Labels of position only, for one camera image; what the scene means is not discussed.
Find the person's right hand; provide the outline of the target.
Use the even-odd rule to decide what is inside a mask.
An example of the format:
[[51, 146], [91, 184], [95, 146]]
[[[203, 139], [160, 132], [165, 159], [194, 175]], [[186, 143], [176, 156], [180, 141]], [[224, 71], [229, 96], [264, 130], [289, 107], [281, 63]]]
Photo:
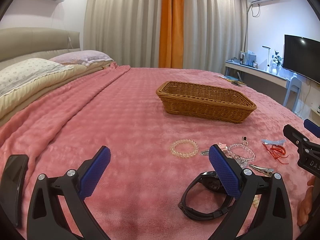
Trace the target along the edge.
[[305, 197], [300, 204], [300, 208], [297, 216], [297, 224], [298, 226], [303, 226], [307, 223], [309, 214], [312, 209], [312, 193], [315, 184], [316, 177], [313, 176], [308, 182], [308, 189], [306, 191]]

